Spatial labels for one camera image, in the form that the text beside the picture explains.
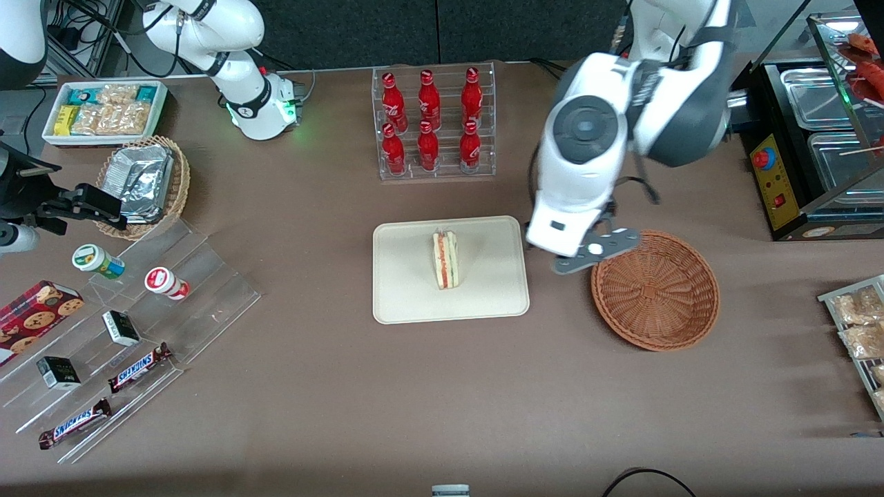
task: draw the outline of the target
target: cookie box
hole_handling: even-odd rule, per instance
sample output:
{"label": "cookie box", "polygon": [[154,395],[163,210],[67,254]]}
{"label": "cookie box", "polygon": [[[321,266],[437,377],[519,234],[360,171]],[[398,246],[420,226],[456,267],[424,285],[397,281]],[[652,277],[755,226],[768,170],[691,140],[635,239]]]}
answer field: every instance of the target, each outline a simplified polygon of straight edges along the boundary
{"label": "cookie box", "polygon": [[[117,134],[117,135],[58,135],[54,132],[54,127],[56,124],[56,120],[58,119],[58,113],[61,110],[63,105],[67,105],[71,98],[71,95],[79,90],[89,89],[89,88],[99,88],[104,85],[137,85],[140,87],[154,87],[156,88],[156,92],[153,95],[153,100],[150,103],[150,112],[148,114],[147,124],[144,126],[144,131],[141,134]],[[65,83],[58,89],[58,94],[56,95],[55,102],[52,104],[52,112],[50,112],[50,116],[46,119],[46,126],[43,127],[43,139],[56,147],[103,147],[103,146],[113,146],[119,145],[122,143],[128,143],[130,141],[141,140],[144,138],[148,138],[153,136],[154,130],[156,129],[156,123],[159,122],[160,113],[163,110],[163,103],[165,102],[166,94],[168,93],[168,89],[166,86],[157,80],[98,80],[98,81],[77,81],[72,83]]]}
{"label": "cookie box", "polygon": [[74,290],[41,281],[0,309],[0,366],[81,307],[83,299]]}

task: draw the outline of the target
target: coca-cola bottle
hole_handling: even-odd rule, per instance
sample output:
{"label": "coca-cola bottle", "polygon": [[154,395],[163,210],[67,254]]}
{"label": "coca-cola bottle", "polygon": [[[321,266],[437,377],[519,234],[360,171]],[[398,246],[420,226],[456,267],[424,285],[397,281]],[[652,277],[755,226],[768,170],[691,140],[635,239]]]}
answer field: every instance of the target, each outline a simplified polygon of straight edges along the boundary
{"label": "coca-cola bottle", "polygon": [[479,170],[479,148],[482,142],[476,134],[476,122],[469,121],[463,127],[464,135],[461,137],[461,171],[464,174],[472,174]]}
{"label": "coca-cola bottle", "polygon": [[396,128],[396,134],[403,134],[408,129],[408,118],[405,117],[405,99],[396,88],[396,77],[392,73],[384,73],[381,81],[384,83],[384,113]]}
{"label": "coca-cola bottle", "polygon": [[475,67],[467,69],[467,84],[461,92],[463,109],[463,125],[475,121],[476,127],[482,127],[482,87],[479,86],[479,70]]}
{"label": "coca-cola bottle", "polygon": [[417,92],[417,101],[421,104],[421,119],[430,121],[433,131],[438,131],[442,127],[442,110],[439,90],[433,84],[433,71],[421,71],[421,91]]}
{"label": "coca-cola bottle", "polygon": [[381,130],[384,132],[381,148],[384,149],[387,169],[393,176],[401,176],[405,174],[405,147],[402,146],[402,140],[396,136],[396,130],[391,123],[384,123]]}
{"label": "coca-cola bottle", "polygon": [[433,125],[426,119],[421,121],[417,148],[421,151],[421,167],[426,172],[436,171],[439,167],[439,140],[433,133]]}

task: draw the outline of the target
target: red switch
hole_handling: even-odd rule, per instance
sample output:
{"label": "red switch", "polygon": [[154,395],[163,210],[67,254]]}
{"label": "red switch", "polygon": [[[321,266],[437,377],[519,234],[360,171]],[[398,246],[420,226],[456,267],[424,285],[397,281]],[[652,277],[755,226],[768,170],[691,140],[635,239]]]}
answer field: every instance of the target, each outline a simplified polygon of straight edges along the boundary
{"label": "red switch", "polygon": [[762,167],[767,165],[767,161],[770,160],[770,156],[767,155],[767,152],[764,150],[760,150],[755,156],[752,157],[752,165],[761,169]]}

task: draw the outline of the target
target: white tray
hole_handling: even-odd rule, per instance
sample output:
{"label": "white tray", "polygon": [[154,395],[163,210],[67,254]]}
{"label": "white tray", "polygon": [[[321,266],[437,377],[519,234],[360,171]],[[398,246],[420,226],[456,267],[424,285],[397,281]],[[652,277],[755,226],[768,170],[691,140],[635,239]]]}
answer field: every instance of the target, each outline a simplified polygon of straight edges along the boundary
{"label": "white tray", "polygon": [[[58,109],[67,103],[67,98],[72,90],[84,88],[98,88],[106,84],[121,85],[138,85],[140,87],[156,87],[156,94],[153,102],[150,103],[150,113],[148,114],[148,122],[144,126],[144,132],[141,134],[115,134],[111,136],[85,136],[70,135],[61,136],[53,134],[53,127],[58,118]],[[156,123],[160,120],[160,113],[163,111],[163,103],[165,103],[166,93],[168,89],[158,80],[98,80],[98,81],[78,81],[75,83],[65,83],[58,89],[56,100],[52,104],[52,112],[46,119],[46,125],[43,127],[43,139],[50,145],[57,147],[98,147],[103,145],[119,145],[130,141],[147,138],[154,134]]]}
{"label": "white tray", "polygon": [[[439,290],[432,235],[457,234],[461,284]],[[509,216],[378,226],[372,301],[378,323],[520,316],[528,311],[522,227]]]}

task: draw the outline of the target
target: wicker basket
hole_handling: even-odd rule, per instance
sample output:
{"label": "wicker basket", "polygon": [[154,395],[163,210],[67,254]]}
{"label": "wicker basket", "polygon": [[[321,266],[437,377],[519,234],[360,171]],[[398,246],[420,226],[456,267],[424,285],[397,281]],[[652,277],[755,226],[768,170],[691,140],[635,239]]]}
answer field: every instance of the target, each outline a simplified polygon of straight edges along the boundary
{"label": "wicker basket", "polygon": [[684,241],[659,231],[642,231],[636,249],[595,266],[591,291],[613,330],[649,350],[692,347],[719,315],[709,264]]}
{"label": "wicker basket", "polygon": [[[181,215],[184,205],[187,203],[187,189],[190,187],[190,165],[187,163],[187,157],[184,157],[181,149],[174,141],[163,136],[151,136],[144,140],[133,141],[124,145],[123,148],[147,147],[148,145],[163,145],[175,155],[175,163],[172,165],[172,176],[169,180],[169,190],[166,194],[164,214],[161,220],[172,217],[177,218]],[[102,183],[104,183],[104,175],[107,174],[110,163],[111,158],[108,157],[108,160],[104,161],[104,167],[98,173],[98,180],[95,182],[97,187],[101,187]],[[139,240],[145,233],[156,226],[156,223],[152,225],[129,225],[125,231],[119,231],[104,223],[96,222],[96,224],[98,229],[108,236],[131,241]]]}

